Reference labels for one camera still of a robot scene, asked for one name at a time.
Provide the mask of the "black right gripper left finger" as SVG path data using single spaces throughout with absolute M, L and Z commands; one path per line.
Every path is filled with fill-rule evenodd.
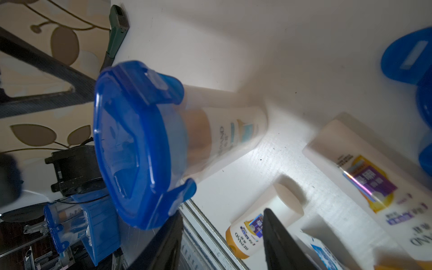
M 128 270 L 177 270 L 182 232 L 183 217 L 178 210 L 165 222 Z

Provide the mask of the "toothpaste tube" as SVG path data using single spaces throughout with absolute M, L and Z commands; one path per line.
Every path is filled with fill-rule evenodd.
M 321 240 L 312 237 L 303 231 L 299 231 L 297 237 L 311 250 L 315 251 L 328 270 L 349 270 L 349 268 L 342 264 Z

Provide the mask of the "front white bottle gold cap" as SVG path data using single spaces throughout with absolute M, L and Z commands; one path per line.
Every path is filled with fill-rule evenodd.
M 226 231 L 228 247 L 238 259 L 247 259 L 263 246 L 264 211 L 270 209 L 284 227 L 304 215 L 298 198 L 285 186 L 275 183 Z

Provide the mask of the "clear plastic container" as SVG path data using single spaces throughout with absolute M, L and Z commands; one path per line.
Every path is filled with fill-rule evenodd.
M 200 182 L 252 151 L 267 131 L 267 116 L 237 92 L 187 85 L 175 108 L 188 138 L 184 176 Z

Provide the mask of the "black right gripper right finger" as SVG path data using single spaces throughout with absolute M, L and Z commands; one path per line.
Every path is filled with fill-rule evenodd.
M 269 270 L 315 270 L 317 267 L 304 254 L 271 209 L 263 215 L 263 245 Z

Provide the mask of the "white shampoo bottle gold cap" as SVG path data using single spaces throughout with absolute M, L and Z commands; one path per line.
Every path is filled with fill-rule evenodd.
M 267 129 L 266 115 L 256 106 L 188 110 L 181 117 L 189 138 L 190 164 L 209 164 L 231 150 L 250 148 Z

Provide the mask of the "white bottle purple label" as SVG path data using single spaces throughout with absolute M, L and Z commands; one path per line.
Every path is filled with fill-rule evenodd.
M 339 120 L 303 154 L 421 268 L 432 267 L 432 192 Z

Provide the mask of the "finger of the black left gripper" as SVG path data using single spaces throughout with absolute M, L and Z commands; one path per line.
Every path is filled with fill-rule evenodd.
M 45 54 L 3 28 L 1 28 L 1 52 L 72 85 L 72 88 L 65 92 L 23 97 L 10 97 L 2 88 L 1 118 L 81 105 L 93 101 L 96 84 L 94 79 Z

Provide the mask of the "white bottle angled gold cap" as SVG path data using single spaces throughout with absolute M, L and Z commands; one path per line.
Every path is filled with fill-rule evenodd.
M 407 261 L 407 260 L 387 260 L 376 263 L 375 270 L 431 270 L 431 262 Z

